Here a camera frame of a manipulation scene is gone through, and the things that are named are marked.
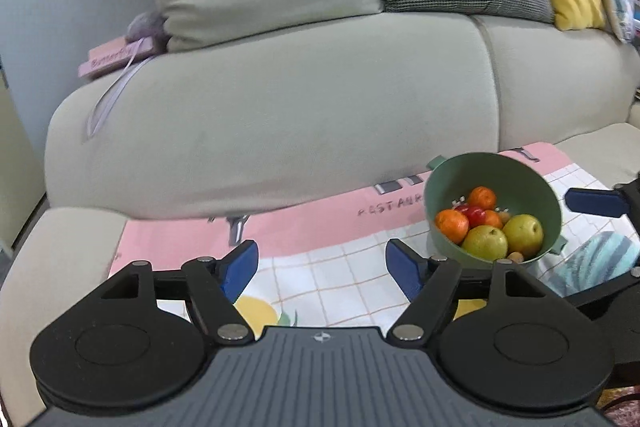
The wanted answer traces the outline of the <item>red cherry tomato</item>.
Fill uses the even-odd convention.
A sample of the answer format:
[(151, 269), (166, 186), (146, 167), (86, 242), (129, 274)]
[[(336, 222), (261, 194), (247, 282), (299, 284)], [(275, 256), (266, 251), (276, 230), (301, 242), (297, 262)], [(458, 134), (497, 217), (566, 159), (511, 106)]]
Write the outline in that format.
[(474, 229), (486, 222), (486, 210), (477, 206), (466, 206), (463, 211), (469, 222), (469, 229)]
[(464, 215), (466, 215), (469, 212), (470, 207), (468, 205), (457, 205), (456, 207), (454, 207), (454, 210), (457, 210), (461, 213), (463, 213)]

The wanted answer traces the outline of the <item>lilac ribbon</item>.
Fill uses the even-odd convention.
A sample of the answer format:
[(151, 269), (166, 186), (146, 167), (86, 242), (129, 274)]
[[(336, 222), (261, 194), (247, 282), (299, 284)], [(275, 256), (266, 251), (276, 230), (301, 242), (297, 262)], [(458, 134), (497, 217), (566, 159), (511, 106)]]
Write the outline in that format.
[(124, 69), (119, 73), (117, 78), (108, 86), (108, 88), (99, 97), (99, 100), (94, 103), (93, 108), (86, 121), (86, 139), (91, 140), (106, 124), (108, 116), (111, 115), (112, 110), (117, 104), (119, 98), (126, 90), (131, 79), (139, 72), (145, 64), (151, 61), (151, 57), (145, 58), (138, 65), (134, 65), (134, 58), (140, 51), (143, 39), (139, 39), (134, 43), (134, 52), (129, 57), (128, 62)]

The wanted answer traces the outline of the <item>beige sofa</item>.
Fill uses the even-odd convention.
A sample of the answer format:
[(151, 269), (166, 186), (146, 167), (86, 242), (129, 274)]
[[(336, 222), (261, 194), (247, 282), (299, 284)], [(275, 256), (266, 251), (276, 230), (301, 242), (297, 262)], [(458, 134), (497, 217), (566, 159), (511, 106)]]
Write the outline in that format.
[(128, 219), (273, 210), (534, 142), (624, 182), (639, 169), (638, 83), (638, 52), (604, 31), (382, 13), (154, 58), (95, 135), (108, 80), (87, 84), (52, 116), (50, 209), (1, 289), (10, 422), (43, 409), (32, 340), (105, 279)]

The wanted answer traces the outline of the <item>pink checkered picnic cloth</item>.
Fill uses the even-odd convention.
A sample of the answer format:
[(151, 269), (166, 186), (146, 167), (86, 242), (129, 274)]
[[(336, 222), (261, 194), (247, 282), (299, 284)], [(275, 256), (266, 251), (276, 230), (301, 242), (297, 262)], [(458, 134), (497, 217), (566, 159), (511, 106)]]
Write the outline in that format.
[[(570, 187), (604, 188), (590, 173), (548, 143), (503, 152), (533, 167), (549, 183), (562, 213), (566, 244), (559, 255), (527, 265), (541, 278), (593, 236), (611, 231), (638, 244), (626, 217), (605, 218), (568, 210)], [(134, 260), (156, 271), (179, 269), (196, 257), (220, 258), (242, 239), (259, 249), (257, 273), (235, 308), (256, 337), (265, 326), (378, 325), (386, 331), (407, 299), (386, 271), (384, 247), (401, 239), (423, 257), (431, 254), (423, 205), (424, 172), (390, 188), (363, 188), (305, 205), (241, 218), (129, 221), (108, 276)]]

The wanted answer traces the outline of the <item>pink butterfly book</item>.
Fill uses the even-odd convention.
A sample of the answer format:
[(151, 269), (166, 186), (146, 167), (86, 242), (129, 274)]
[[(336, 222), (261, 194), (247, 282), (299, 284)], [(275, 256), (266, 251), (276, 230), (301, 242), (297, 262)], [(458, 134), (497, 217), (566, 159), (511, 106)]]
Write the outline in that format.
[(134, 64), (164, 52), (163, 43), (152, 37), (134, 42), (128, 42), (125, 37), (118, 37), (91, 49), (88, 52), (88, 60), (78, 66), (78, 77), (96, 79), (122, 69), (129, 63)]

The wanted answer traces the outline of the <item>orange mandarin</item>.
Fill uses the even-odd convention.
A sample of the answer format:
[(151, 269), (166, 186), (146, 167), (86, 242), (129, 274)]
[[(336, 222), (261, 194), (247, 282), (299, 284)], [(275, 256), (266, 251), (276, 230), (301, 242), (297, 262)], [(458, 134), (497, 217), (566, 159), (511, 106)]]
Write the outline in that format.
[(484, 211), (484, 225), (488, 225), (488, 227), (493, 227), (497, 229), (502, 229), (503, 222), (500, 218), (500, 215), (497, 211), (487, 209)]
[(466, 203), (470, 206), (477, 206), (485, 210), (494, 210), (497, 206), (497, 195), (487, 186), (477, 186), (470, 192)]
[(469, 219), (457, 209), (440, 210), (434, 219), (435, 227), (451, 243), (461, 244), (469, 232)]

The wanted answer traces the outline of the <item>green colander bowl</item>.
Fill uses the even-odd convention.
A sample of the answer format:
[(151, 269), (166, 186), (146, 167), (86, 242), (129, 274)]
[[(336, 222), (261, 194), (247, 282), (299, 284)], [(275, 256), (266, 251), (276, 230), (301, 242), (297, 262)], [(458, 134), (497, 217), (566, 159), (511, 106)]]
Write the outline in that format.
[(558, 255), (562, 213), (546, 180), (521, 161), (494, 153), (437, 157), (424, 187), (431, 253), (464, 269), (521, 255), (524, 265)]

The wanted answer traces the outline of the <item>brown longan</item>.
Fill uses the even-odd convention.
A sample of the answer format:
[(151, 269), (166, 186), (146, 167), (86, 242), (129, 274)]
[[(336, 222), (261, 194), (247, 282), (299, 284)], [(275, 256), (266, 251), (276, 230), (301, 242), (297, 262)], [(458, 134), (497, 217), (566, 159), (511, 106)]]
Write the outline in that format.
[(508, 254), (508, 259), (514, 263), (523, 263), (525, 261), (524, 256), (518, 251), (513, 251), (513, 253)]
[(508, 222), (511, 219), (511, 215), (507, 211), (499, 212), (498, 216), (504, 225), (506, 224), (506, 222)]

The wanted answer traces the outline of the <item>brown longan by sofa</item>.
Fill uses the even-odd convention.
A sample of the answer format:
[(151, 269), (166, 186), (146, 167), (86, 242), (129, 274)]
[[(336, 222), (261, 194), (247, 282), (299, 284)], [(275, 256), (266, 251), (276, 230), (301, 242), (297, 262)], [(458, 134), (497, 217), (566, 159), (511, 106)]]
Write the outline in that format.
[(511, 219), (511, 215), (507, 211), (499, 212), (498, 216), (504, 225), (506, 224), (506, 222), (508, 222)]

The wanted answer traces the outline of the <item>yellow green pear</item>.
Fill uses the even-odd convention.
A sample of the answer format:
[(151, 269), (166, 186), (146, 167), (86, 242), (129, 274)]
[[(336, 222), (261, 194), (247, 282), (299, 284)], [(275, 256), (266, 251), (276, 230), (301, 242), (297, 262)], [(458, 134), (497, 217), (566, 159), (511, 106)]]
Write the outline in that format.
[(488, 262), (503, 259), (509, 252), (509, 244), (503, 231), (491, 225), (472, 228), (461, 248), (471, 256)]
[(512, 217), (502, 228), (510, 253), (520, 253), (525, 259), (538, 255), (544, 243), (544, 229), (532, 215)]

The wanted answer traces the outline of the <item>patterned cushion far right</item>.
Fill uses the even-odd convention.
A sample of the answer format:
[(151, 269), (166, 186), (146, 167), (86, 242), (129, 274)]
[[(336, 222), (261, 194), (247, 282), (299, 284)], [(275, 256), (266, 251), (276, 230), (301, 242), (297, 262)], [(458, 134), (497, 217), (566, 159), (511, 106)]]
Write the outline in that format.
[(622, 43), (634, 40), (634, 9), (629, 0), (602, 0), (608, 29)]

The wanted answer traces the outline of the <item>right yellow green pear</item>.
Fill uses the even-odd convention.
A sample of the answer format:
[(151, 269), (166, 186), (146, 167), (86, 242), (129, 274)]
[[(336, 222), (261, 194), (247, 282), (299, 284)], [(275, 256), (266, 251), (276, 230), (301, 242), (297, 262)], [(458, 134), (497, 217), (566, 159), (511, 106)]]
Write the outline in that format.
[(525, 259), (538, 255), (544, 243), (544, 229), (532, 215), (512, 217), (502, 228), (510, 253), (520, 253)]

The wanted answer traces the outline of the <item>left yellow green pear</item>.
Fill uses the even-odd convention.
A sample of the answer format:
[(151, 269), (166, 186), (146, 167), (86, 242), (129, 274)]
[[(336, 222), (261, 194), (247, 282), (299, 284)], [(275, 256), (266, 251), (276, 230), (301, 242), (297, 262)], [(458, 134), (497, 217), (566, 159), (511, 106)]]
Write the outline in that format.
[(503, 259), (509, 252), (509, 244), (503, 231), (491, 225), (472, 228), (461, 248), (471, 256), (488, 262)]

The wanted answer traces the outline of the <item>purple plush toy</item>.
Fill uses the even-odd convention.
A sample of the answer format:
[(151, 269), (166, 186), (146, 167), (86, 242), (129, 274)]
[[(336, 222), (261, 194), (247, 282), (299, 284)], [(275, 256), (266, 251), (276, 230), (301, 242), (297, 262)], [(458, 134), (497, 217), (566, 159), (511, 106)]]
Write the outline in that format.
[(141, 13), (128, 25), (125, 39), (128, 43), (133, 43), (140, 39), (151, 38), (159, 49), (164, 50), (169, 40), (164, 27), (165, 22), (166, 17), (161, 12)]

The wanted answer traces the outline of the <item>teal striped towel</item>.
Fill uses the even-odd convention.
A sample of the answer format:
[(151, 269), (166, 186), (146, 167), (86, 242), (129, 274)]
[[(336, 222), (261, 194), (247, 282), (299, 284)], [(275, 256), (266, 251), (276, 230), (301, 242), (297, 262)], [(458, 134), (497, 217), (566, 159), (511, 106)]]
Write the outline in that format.
[(630, 271), (639, 260), (639, 245), (611, 231), (593, 236), (540, 279), (555, 294), (568, 297)]

